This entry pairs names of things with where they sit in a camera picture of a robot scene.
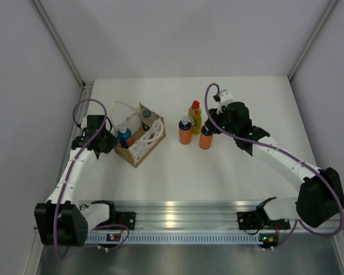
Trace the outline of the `large orange blue pump bottle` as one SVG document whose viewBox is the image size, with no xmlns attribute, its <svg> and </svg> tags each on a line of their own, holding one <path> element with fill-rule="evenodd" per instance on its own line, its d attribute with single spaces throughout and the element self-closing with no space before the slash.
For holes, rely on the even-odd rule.
<svg viewBox="0 0 344 275">
<path fill-rule="evenodd" d="M 122 148 L 129 148 L 135 143 L 131 130 L 125 125 L 119 126 L 118 138 Z"/>
</svg>

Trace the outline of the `jute canvas bag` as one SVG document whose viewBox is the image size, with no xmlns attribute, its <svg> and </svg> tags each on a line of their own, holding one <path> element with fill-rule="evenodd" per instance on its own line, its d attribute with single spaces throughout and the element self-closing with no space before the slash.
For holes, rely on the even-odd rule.
<svg viewBox="0 0 344 275">
<path fill-rule="evenodd" d="M 131 112 L 120 123 L 116 123 L 113 118 L 114 108 L 117 104 L 125 105 L 131 109 Z M 122 101 L 113 101 L 109 115 L 114 133 L 117 137 L 120 125 L 125 125 L 131 130 L 135 143 L 129 148 L 122 148 L 120 141 L 118 141 L 118 145 L 116 145 L 114 150 L 121 158 L 135 168 L 137 168 L 152 152 L 152 150 L 166 137 L 164 118 L 156 113 L 155 114 L 158 119 L 154 121 L 153 126 L 148 131 L 143 129 L 139 118 L 139 114 L 143 108 L 147 107 L 141 103 L 137 107 L 133 107 L 132 105 Z"/>
</svg>

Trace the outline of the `yellow bottle red cap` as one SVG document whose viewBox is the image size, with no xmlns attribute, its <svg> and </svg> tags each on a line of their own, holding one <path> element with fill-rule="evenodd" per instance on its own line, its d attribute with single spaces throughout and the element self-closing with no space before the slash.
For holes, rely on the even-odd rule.
<svg viewBox="0 0 344 275">
<path fill-rule="evenodd" d="M 188 117 L 191 120 L 191 132 L 193 135 L 199 135 L 201 132 L 201 108 L 200 108 L 200 102 L 197 100 L 194 100 L 189 107 L 188 110 Z"/>
</svg>

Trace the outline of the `clear bottle black cap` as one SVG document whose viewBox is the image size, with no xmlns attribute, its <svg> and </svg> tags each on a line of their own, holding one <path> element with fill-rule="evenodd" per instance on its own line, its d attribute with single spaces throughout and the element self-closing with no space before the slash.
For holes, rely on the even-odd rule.
<svg viewBox="0 0 344 275">
<path fill-rule="evenodd" d="M 141 110 L 139 118 L 145 131 L 148 131 L 153 126 L 154 121 L 158 119 L 157 115 L 147 108 Z"/>
</svg>

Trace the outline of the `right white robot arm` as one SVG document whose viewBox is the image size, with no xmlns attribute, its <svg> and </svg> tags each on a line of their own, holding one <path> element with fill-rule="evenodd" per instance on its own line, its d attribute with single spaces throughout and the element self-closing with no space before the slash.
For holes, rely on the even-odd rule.
<svg viewBox="0 0 344 275">
<path fill-rule="evenodd" d="M 335 215 L 338 229 L 344 226 L 344 194 L 338 172 L 319 168 L 283 148 L 266 130 L 253 125 L 242 102 L 205 109 L 206 126 L 214 134 L 225 134 L 248 155 L 264 162 L 296 190 L 294 197 L 269 197 L 254 211 L 256 223 L 270 227 L 275 221 L 294 219 L 310 233 Z"/>
</svg>

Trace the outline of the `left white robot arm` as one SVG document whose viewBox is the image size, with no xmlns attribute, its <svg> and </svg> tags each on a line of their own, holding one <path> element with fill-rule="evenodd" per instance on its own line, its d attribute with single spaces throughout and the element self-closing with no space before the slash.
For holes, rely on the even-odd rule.
<svg viewBox="0 0 344 275">
<path fill-rule="evenodd" d="M 83 246 L 88 232 L 97 226 L 111 229 L 118 215 L 112 201 L 99 200 L 80 207 L 81 193 L 90 185 L 87 175 L 100 154 L 108 154 L 118 140 L 106 129 L 107 118 L 88 115 L 80 136 L 72 142 L 67 166 L 45 203 L 34 209 L 44 245 Z"/>
</svg>

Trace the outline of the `aluminium mounting rail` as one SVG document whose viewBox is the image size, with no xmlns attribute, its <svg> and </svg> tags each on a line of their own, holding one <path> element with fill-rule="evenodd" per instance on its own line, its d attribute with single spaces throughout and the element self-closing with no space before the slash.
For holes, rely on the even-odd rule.
<svg viewBox="0 0 344 275">
<path fill-rule="evenodd" d="M 142 202 L 85 201 L 81 206 L 66 202 L 59 210 L 50 202 L 34 209 L 36 228 L 44 234 L 57 230 L 70 235 L 85 231 L 131 232 L 241 232 L 248 223 L 242 213 L 256 210 L 257 201 Z"/>
</svg>

